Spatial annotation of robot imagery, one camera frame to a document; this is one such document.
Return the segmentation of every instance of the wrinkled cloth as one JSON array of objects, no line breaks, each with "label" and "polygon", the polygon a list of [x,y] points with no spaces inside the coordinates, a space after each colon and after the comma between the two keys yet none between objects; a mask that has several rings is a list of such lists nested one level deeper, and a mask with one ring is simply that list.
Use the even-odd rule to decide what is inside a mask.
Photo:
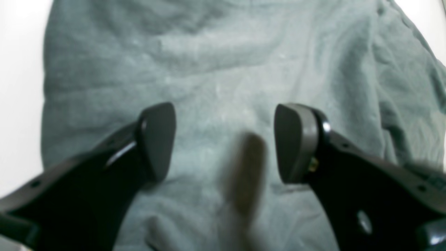
[{"label": "wrinkled cloth", "polygon": [[280,181],[279,103],[393,163],[443,160],[446,69],[393,0],[55,0],[44,57],[46,168],[175,105],[170,172],[116,251],[337,250],[311,189]]}]

